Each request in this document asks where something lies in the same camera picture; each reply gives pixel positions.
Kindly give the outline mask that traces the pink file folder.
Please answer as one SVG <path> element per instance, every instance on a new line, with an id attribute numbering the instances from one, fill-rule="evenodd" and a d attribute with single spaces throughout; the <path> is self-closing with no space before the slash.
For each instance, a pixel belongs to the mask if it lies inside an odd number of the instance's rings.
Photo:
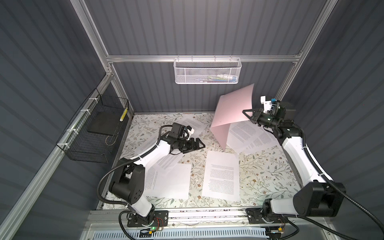
<path id="1" fill-rule="evenodd" d="M 251 84 L 220 96 L 210 130 L 223 150 L 227 146 L 231 124 L 248 119 L 243 110 L 252 108 L 253 90 L 254 85 Z"/>

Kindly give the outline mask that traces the printed paper sheet under arm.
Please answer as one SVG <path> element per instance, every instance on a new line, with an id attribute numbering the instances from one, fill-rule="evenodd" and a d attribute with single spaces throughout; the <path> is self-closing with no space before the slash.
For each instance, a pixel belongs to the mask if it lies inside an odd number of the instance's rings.
<path id="1" fill-rule="evenodd" d="M 175 154 L 172 151 L 170 144 L 160 141 L 138 156 L 139 160 L 135 164 L 145 168 L 146 183 L 151 184 L 158 175 L 168 174 L 184 156 L 180 151 Z"/>

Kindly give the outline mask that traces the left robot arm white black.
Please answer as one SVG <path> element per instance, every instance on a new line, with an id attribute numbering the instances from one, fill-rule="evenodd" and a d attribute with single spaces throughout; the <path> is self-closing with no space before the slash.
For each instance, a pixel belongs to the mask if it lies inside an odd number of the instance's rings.
<path id="1" fill-rule="evenodd" d="M 146 169 L 152 167 L 161 158 L 174 150 L 186 154 L 204 149 L 206 145 L 199 139 L 190 140 L 169 139 L 160 140 L 136 159 L 120 159 L 120 168 L 112 172 L 109 192 L 123 200 L 122 205 L 140 217 L 146 218 L 154 211 L 153 205 L 144 195 Z"/>

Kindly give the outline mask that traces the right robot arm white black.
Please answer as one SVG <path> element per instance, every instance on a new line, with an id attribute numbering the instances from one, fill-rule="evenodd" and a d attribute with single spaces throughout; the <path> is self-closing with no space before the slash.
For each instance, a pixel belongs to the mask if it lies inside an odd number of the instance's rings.
<path id="1" fill-rule="evenodd" d="M 301 217 L 335 217 L 346 189 L 324 171 L 306 144 L 304 131 L 292 120 L 284 118 L 286 110 L 244 110 L 243 114 L 259 127 L 271 132 L 283 148 L 300 185 L 300 190 L 287 199 L 267 199 L 265 217 L 293 215 Z"/>

